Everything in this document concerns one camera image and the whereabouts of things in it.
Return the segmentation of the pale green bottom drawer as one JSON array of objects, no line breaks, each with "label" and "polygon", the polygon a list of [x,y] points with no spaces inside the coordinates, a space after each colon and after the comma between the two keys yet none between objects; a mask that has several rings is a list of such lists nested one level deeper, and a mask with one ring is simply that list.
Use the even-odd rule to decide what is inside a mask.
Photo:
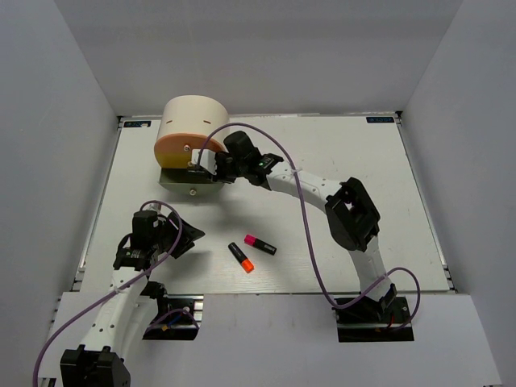
[{"label": "pale green bottom drawer", "polygon": [[201,182],[187,169],[161,169],[159,184],[172,193],[196,197],[216,194],[224,186],[222,182]]}]

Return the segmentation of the orange top drawer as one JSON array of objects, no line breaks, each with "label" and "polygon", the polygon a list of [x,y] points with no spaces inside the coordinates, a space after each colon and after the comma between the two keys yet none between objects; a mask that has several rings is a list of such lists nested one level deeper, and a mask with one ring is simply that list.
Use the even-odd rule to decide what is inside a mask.
[{"label": "orange top drawer", "polygon": [[185,146],[188,146],[190,150],[200,149],[206,141],[206,135],[193,133],[165,135],[156,141],[154,151],[158,156],[175,156],[187,153]]}]

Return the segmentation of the yellow drawer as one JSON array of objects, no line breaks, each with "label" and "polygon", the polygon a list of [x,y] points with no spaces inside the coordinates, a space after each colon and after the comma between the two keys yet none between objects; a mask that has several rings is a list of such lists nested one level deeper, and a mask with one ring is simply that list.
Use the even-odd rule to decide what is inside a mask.
[{"label": "yellow drawer", "polygon": [[198,158],[194,152],[157,152],[155,157],[163,169],[187,169],[193,166]]}]

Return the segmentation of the green cap black highlighter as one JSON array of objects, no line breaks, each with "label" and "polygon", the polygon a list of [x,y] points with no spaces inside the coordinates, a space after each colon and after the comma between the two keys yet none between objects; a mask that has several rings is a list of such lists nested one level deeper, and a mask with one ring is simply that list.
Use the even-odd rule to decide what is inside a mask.
[{"label": "green cap black highlighter", "polygon": [[206,170],[204,169],[187,169],[187,173],[191,176],[205,176]]}]

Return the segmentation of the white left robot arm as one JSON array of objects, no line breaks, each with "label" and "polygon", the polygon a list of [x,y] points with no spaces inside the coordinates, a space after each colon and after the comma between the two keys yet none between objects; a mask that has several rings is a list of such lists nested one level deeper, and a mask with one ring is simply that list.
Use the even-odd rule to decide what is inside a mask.
[{"label": "white left robot arm", "polygon": [[175,213],[139,210],[131,232],[119,242],[109,291],[91,328],[74,349],[64,351],[60,375],[64,386],[129,386],[125,365],[129,353],[144,336],[168,319],[187,318],[198,329],[191,306],[173,305],[163,284],[151,281],[150,268],[160,258],[178,258],[204,237]]}]

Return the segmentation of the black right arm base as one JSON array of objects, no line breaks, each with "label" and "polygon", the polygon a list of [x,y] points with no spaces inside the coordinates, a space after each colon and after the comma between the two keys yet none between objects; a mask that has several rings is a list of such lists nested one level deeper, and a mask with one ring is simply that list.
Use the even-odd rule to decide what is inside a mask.
[{"label": "black right arm base", "polygon": [[379,315],[359,303],[346,309],[334,309],[340,343],[413,342],[410,309],[405,297],[396,297]]}]

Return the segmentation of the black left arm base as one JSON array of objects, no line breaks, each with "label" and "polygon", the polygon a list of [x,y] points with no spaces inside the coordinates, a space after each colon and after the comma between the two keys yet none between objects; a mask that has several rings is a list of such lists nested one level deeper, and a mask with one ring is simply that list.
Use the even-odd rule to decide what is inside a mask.
[{"label": "black left arm base", "polygon": [[193,341],[202,323],[203,295],[165,294],[158,300],[158,314],[145,331],[147,341]]}]

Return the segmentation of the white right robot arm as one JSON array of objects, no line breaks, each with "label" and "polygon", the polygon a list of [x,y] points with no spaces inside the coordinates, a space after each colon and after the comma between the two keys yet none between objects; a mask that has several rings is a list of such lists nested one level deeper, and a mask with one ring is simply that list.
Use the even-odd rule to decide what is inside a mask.
[{"label": "white right robot arm", "polygon": [[262,154],[243,131],[224,140],[225,150],[214,155],[214,178],[232,183],[238,178],[271,192],[288,194],[300,202],[303,228],[311,237],[306,207],[327,217],[332,239],[349,252],[360,284],[360,296],[343,304],[380,322],[393,312],[397,296],[381,257],[378,235],[380,213],[362,182],[354,177],[332,181],[297,169],[287,153]]}]

